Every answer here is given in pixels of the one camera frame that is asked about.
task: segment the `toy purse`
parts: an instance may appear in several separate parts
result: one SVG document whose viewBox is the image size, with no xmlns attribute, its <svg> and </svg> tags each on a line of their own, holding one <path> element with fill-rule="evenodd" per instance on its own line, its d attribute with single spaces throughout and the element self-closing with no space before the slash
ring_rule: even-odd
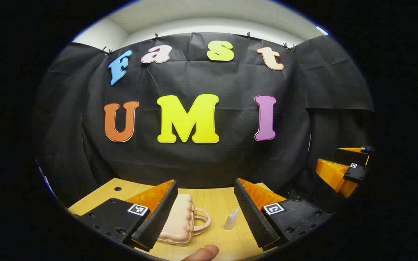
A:
<svg viewBox="0 0 418 261">
<path fill-rule="evenodd" d="M 196 215 L 202 212 L 206 216 Z M 204 225 L 195 226 L 194 220 L 204 220 Z M 210 215 L 201 208 L 193 205 L 193 198 L 189 194 L 179 194 L 172 205 L 169 217 L 157 241 L 186 246 L 193 236 L 203 233 L 210 225 Z"/>
</svg>

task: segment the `black cloth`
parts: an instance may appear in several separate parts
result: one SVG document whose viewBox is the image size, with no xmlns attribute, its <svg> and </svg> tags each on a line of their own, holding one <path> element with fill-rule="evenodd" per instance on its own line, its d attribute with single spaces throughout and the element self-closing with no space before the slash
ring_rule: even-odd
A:
<svg viewBox="0 0 418 261">
<path fill-rule="evenodd" d="M 207 57 L 210 41 L 229 41 L 234 58 Z M 165 63 L 143 64 L 159 45 L 172 46 Z M 256 49 L 280 53 L 275 71 Z M 110 85 L 109 64 L 132 50 L 125 76 Z M 191 138 L 174 144 L 157 140 L 161 96 L 176 95 L 188 111 L 200 94 L 219 97 L 215 107 L 216 144 Z M 256 141 L 257 95 L 274 96 L 276 137 Z M 133 137 L 112 142 L 104 131 L 103 108 L 117 103 L 116 128 L 123 129 L 127 101 L 138 101 Z M 46 72 L 33 111 L 38 163 L 66 206 L 113 177 L 157 185 L 170 179 L 180 188 L 231 187 L 237 177 L 264 182 L 273 191 L 294 183 L 310 190 L 317 157 L 337 146 L 368 144 L 366 119 L 373 104 L 354 62 L 330 37 L 317 37 L 292 50 L 265 40 L 227 33 L 184 33 L 135 43 L 105 55 L 70 43 Z M 303 174 L 304 169 L 312 171 Z"/>
</svg>

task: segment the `white wall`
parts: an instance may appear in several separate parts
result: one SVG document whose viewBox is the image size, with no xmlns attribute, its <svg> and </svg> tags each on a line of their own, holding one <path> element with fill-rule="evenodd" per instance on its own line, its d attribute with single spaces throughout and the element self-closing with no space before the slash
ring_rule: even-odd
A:
<svg viewBox="0 0 418 261">
<path fill-rule="evenodd" d="M 279 45 L 286 42 L 288 47 L 305 41 L 290 33 L 253 22 L 227 18 L 193 18 L 164 23 L 132 33 L 122 43 L 122 47 L 154 38 L 155 33 L 160 37 L 177 33 L 207 32 L 241 35 L 246 35 L 249 32 L 252 37 L 278 43 Z"/>
<path fill-rule="evenodd" d="M 104 51 L 109 51 L 109 49 L 121 48 L 128 36 L 129 34 L 120 26 L 108 19 L 102 19 L 80 33 L 73 42 L 93 46 L 100 50 L 106 46 Z"/>
</svg>

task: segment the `table surface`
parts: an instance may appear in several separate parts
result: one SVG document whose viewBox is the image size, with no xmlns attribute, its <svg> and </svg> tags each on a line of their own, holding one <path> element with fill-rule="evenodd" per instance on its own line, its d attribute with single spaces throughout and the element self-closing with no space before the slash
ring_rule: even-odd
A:
<svg viewBox="0 0 418 261">
<path fill-rule="evenodd" d="M 258 183 L 257 185 L 269 190 L 263 183 Z M 121 187 L 122 190 L 114 190 L 116 187 Z M 73 214 L 83 215 L 111 197 L 127 200 L 133 195 L 151 187 L 153 186 L 114 178 L 79 200 L 69 210 Z M 191 238 L 189 245 L 184 247 L 157 241 L 154 248 L 149 252 L 136 248 L 137 250 L 162 259 L 180 261 L 195 253 L 199 248 L 212 244 L 216 245 L 220 250 L 214 261 L 239 261 L 275 249 L 262 251 L 262 248 L 257 247 L 241 209 L 238 211 L 234 227 L 231 230 L 224 229 L 228 215 L 239 208 L 237 198 L 233 193 L 233 187 L 220 189 L 179 188 L 179 193 L 191 195 L 193 204 L 198 208 L 206 210 L 211 215 L 212 222 L 209 227 L 204 233 Z M 197 220 L 195 223 L 195 225 L 202 225 L 204 222 Z"/>
</svg>

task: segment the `finger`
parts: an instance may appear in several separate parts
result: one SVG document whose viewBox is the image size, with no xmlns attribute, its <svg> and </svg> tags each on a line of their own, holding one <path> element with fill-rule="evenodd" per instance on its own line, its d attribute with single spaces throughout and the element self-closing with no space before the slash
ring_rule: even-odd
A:
<svg viewBox="0 0 418 261">
<path fill-rule="evenodd" d="M 187 256 L 182 261 L 211 261 L 219 253 L 219 248 L 214 245 L 207 245 L 205 248 L 200 248 L 194 254 Z"/>
</svg>

